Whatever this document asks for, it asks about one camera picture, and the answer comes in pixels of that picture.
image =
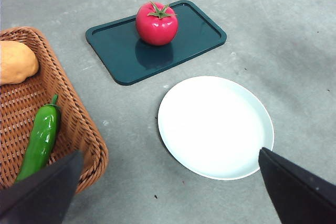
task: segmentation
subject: tomato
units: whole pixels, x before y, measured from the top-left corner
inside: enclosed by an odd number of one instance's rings
[[[158,2],[142,5],[135,19],[140,38],[155,46],[171,42],[177,33],[178,24],[174,10]]]

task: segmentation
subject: gray surface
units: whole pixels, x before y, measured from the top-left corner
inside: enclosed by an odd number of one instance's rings
[[[146,1],[1,0],[1,29],[34,26],[46,35],[109,148],[105,175],[73,199],[64,223],[280,223],[260,172],[211,180],[164,148],[160,101],[194,76],[252,91],[273,120],[274,151],[336,183],[336,0],[191,0],[227,32],[226,44],[120,86],[85,31],[133,15]]]

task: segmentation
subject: jalapeno pepper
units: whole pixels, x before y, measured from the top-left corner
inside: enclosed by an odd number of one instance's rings
[[[15,182],[36,173],[47,164],[59,130],[60,111],[56,105],[57,98],[58,95],[55,94],[50,104],[43,105],[37,111],[28,147]]]

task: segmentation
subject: wicker basket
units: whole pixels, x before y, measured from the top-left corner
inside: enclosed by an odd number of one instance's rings
[[[84,166],[76,193],[92,185],[105,171],[108,150],[95,124],[43,34],[32,27],[0,33],[0,40],[25,43],[39,61],[39,71],[20,84],[1,86],[0,190],[11,186],[19,171],[37,110],[58,94],[61,126],[49,164],[81,150]]]

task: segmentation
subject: white plate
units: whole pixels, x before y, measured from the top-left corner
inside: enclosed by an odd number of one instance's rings
[[[262,147],[274,144],[263,104],[241,85],[200,76],[175,85],[157,117],[161,138],[185,167],[202,176],[232,180],[259,170]]]

